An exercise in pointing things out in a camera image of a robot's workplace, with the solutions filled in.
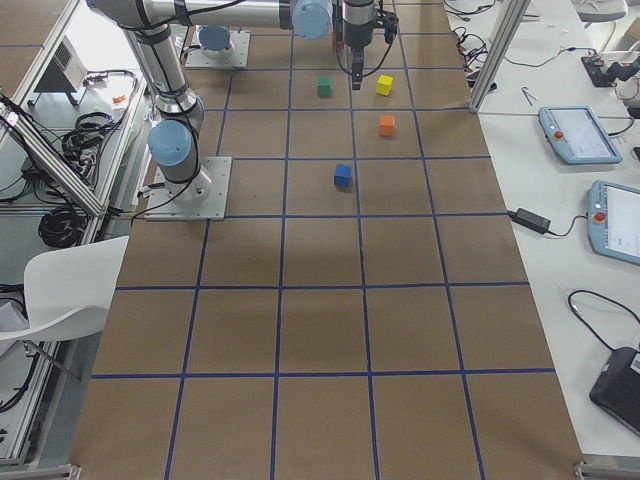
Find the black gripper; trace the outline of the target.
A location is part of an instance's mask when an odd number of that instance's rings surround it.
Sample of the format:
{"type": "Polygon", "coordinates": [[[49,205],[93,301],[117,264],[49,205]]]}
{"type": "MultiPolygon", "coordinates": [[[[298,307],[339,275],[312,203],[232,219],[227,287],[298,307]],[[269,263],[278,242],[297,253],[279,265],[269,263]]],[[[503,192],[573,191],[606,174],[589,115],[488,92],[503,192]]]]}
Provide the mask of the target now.
{"type": "Polygon", "coordinates": [[[344,43],[351,53],[351,88],[359,91],[364,76],[364,49],[371,43],[376,10],[373,0],[346,0],[341,6],[344,43]]]}

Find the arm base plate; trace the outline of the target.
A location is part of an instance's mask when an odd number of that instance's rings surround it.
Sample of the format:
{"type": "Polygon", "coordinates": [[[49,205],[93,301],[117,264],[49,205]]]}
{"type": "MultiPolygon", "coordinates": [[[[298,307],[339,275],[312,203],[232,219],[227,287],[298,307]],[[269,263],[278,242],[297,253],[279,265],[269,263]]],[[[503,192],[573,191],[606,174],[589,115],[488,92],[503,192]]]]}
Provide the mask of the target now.
{"type": "Polygon", "coordinates": [[[183,186],[169,183],[169,188],[151,191],[143,218],[151,221],[187,221],[225,218],[231,157],[203,157],[201,172],[185,192],[183,186]]]}
{"type": "Polygon", "coordinates": [[[250,32],[220,26],[202,26],[187,52],[191,70],[244,70],[249,56],[250,32]]]}

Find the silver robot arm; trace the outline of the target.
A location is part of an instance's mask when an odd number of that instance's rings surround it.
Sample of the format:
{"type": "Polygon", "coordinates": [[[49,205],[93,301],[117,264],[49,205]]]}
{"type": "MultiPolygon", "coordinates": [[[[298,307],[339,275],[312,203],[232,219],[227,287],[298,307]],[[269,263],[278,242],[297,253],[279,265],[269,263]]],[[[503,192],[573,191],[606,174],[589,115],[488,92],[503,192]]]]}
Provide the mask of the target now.
{"type": "Polygon", "coordinates": [[[199,133],[204,120],[201,99],[189,87],[168,26],[125,32],[151,87],[160,120],[147,138],[168,195],[187,202],[203,199],[212,180],[202,165],[199,133]]]}
{"type": "Polygon", "coordinates": [[[377,27],[372,1],[97,1],[95,8],[132,33],[147,81],[165,98],[187,90],[170,40],[172,24],[291,30],[309,40],[334,30],[353,54],[354,89],[360,88],[364,49],[377,27]]]}

